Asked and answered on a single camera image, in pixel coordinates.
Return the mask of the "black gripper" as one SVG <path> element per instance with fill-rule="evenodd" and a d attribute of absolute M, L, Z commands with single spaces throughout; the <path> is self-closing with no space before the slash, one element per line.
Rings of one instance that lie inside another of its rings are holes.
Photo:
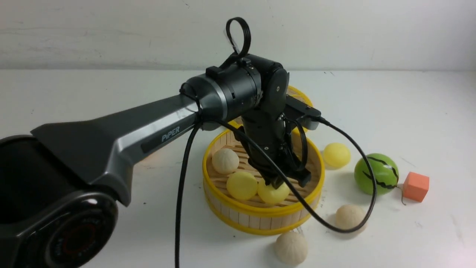
<path fill-rule="evenodd" d="M 241 116 L 239 130 L 252 139 L 281 169 L 288 178 L 298 181 L 304 188 L 311 181 L 312 174 L 306 168 L 308 143 L 304 127 L 296 120 L 289 120 L 284 114 L 272 118 L 264 112 L 248 112 Z M 302 144 L 301 159 L 294 153 L 291 132 L 299 131 Z M 265 173 L 265 185 L 278 189 L 284 183 L 276 173 Z"/>

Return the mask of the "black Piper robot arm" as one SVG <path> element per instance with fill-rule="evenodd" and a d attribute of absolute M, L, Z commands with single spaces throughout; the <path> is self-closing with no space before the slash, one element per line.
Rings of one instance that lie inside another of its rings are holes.
<path fill-rule="evenodd" d="M 237 117 L 249 163 L 279 186 L 275 167 L 301 186 L 311 179 L 291 131 L 316 129 L 321 113 L 287 95 L 280 63 L 230 56 L 188 79 L 178 95 L 89 121 L 43 124 L 1 140 L 1 267 L 78 268 L 107 243 L 117 202 L 129 205 L 133 166 L 189 130 Z"/>

